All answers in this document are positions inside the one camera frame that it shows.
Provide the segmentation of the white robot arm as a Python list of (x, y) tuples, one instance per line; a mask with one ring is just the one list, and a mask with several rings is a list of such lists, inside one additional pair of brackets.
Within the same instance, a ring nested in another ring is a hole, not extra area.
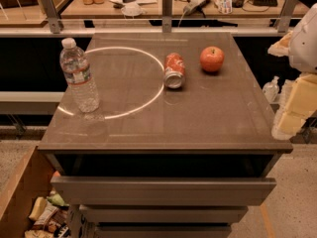
[(281, 89), (271, 130), (276, 140), (288, 140), (317, 111), (317, 4), (292, 31), (271, 45), (268, 53), (288, 56), (290, 66), (300, 71), (295, 80), (287, 80)]

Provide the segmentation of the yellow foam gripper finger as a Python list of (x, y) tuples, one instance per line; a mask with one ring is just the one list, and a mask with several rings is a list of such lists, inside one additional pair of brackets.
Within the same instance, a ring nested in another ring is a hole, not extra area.
[(295, 80), (287, 79), (278, 104), (271, 134), (276, 140), (288, 140), (317, 110), (317, 75), (301, 73)]

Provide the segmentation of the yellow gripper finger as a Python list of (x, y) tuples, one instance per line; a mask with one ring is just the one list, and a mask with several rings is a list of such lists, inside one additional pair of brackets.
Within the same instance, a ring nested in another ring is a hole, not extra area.
[(289, 43), (293, 32), (288, 32), (279, 41), (271, 45), (267, 52), (276, 57), (287, 57), (289, 53)]

